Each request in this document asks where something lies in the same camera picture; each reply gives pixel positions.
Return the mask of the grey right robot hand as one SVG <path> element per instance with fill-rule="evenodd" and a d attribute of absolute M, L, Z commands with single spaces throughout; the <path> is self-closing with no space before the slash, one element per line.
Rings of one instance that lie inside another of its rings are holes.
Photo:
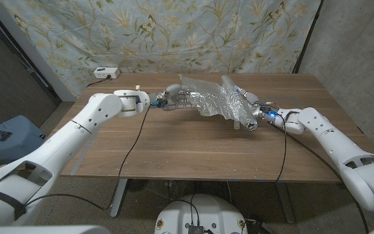
<path fill-rule="evenodd" d="M 237 91 L 247 102 L 247 106 L 249 107 L 252 115 L 255 118 L 260 118 L 271 124 L 276 119 L 276 114 L 272 112 L 271 107 L 268 107 L 265 103 L 260 103 L 259 98 L 252 92 L 248 92 L 243 88 L 235 86 L 235 91 Z"/>

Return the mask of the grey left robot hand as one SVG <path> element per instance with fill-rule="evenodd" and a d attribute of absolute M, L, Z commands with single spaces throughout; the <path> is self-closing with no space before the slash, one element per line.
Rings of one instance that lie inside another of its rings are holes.
<path fill-rule="evenodd" d="M 186 89 L 180 84 L 171 84 L 161 92 L 150 93 L 150 107 L 162 111 L 196 108 L 197 105 L 188 100 L 190 93 Z"/>

